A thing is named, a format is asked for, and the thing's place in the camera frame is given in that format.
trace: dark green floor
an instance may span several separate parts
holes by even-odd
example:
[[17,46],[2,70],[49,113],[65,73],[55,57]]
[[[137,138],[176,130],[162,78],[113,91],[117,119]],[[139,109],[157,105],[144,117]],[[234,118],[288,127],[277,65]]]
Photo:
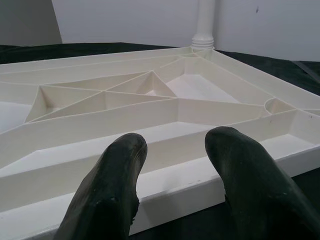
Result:
[[[36,47],[0,46],[0,64],[164,48],[168,47],[130,43],[81,43]],[[320,84],[291,61],[234,52],[221,51],[221,53],[320,96]],[[314,73],[320,75],[320,62],[303,63]],[[293,180],[320,211],[320,168],[296,176]],[[224,203],[130,237],[130,240],[234,239],[236,239],[234,221]]]

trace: white pillar base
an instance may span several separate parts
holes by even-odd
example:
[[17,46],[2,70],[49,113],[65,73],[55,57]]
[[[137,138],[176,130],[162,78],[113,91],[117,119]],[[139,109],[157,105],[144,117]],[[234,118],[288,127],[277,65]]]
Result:
[[214,38],[194,35],[191,47],[197,50],[214,49]]

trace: white triangular tray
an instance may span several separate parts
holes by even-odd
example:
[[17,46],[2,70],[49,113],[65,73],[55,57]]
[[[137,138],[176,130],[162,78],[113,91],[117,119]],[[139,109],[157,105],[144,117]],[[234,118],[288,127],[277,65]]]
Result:
[[320,167],[320,97],[190,47],[0,65],[0,239],[51,239],[83,177],[142,134],[134,234],[224,201],[204,146],[232,126],[292,177]]

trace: white wall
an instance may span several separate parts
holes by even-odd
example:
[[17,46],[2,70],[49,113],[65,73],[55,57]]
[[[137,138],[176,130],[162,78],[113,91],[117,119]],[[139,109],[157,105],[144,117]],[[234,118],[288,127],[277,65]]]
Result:
[[[320,61],[320,0],[216,0],[218,50]],[[197,0],[52,0],[63,43],[184,47]]]
[[216,48],[320,61],[320,0],[220,0]]
[[0,45],[60,43],[51,0],[0,0]]
[[63,43],[191,45],[196,0],[52,0]]

